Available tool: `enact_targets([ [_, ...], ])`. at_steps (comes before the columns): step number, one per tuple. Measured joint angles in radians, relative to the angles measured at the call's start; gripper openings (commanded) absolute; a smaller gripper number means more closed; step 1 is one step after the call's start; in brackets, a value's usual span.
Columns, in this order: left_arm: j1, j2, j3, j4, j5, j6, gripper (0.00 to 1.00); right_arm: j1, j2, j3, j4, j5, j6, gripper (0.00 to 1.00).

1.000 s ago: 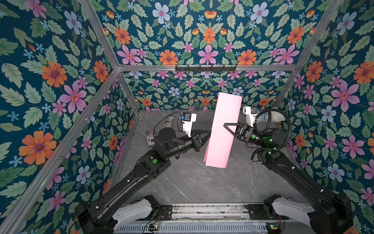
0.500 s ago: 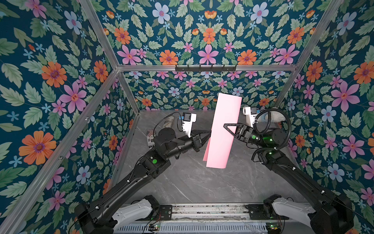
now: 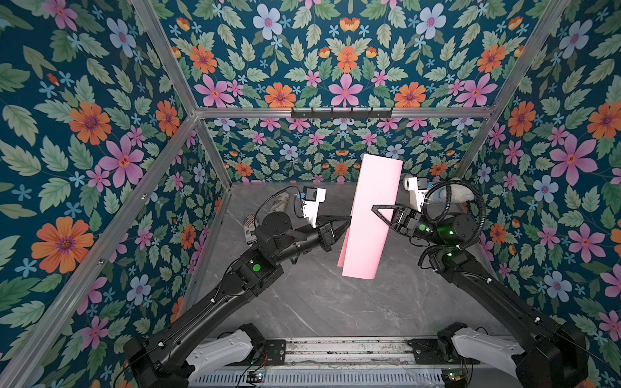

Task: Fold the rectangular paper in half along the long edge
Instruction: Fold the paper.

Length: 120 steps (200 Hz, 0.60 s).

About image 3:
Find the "pink rectangular paper sheet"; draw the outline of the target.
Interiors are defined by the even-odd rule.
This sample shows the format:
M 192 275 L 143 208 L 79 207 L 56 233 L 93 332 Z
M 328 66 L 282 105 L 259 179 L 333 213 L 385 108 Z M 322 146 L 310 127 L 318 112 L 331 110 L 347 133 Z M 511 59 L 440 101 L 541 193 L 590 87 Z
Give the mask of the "pink rectangular paper sheet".
M 389 226 L 372 211 L 374 205 L 394 205 L 399 192 L 403 162 L 363 155 L 338 267 L 342 275 L 362 280 L 375 278 Z

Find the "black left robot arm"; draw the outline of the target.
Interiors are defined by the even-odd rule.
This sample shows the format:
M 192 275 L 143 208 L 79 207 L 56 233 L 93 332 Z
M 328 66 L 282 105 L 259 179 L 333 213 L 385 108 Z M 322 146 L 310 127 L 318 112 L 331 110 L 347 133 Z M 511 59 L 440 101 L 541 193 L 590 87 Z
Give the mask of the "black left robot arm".
M 350 217 L 320 216 L 315 225 L 293 228 L 289 215 L 268 214 L 255 229 L 256 242 L 234 260 L 221 281 L 173 323 L 149 338 L 124 346 L 140 387 L 187 387 L 194 379 L 227 366 L 249 362 L 265 338 L 252 324 L 207 342 L 218 325 L 267 290 L 284 270 L 317 247 L 329 252 L 351 223 Z

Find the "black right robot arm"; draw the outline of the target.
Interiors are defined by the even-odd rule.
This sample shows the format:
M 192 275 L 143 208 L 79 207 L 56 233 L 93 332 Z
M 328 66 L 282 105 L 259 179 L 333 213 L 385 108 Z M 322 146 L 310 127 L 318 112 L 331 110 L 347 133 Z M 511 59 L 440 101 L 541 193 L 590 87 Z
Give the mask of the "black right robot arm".
M 428 242 L 419 267 L 470 295 L 513 338 L 501 340 L 452 323 L 438 333 L 436 352 L 441 360 L 479 361 L 517 378 L 524 387 L 576 387 L 587 380 L 583 332 L 572 323 L 557 323 L 520 299 L 466 249 L 467 239 L 480 234 L 475 217 L 447 213 L 440 221 L 430 221 L 405 205 L 373 205 L 372 212 L 396 233 Z

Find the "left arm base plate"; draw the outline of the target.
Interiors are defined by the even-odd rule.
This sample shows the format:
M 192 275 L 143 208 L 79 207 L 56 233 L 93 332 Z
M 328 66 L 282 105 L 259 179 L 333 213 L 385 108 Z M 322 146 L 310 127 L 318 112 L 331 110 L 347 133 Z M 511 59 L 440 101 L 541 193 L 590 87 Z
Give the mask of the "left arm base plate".
M 263 344 L 252 349 L 242 361 L 243 365 L 284 365 L 286 360 L 287 341 L 285 339 L 267 339 Z

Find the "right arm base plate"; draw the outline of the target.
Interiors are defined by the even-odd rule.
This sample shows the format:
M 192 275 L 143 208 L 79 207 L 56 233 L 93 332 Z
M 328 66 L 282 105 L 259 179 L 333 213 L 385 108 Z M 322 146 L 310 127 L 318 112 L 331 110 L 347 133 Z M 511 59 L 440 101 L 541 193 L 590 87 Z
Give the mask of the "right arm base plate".
M 412 349 L 412 354 L 418 365 L 454 365 L 455 359 L 447 357 L 438 348 L 436 339 L 413 338 L 406 344 Z

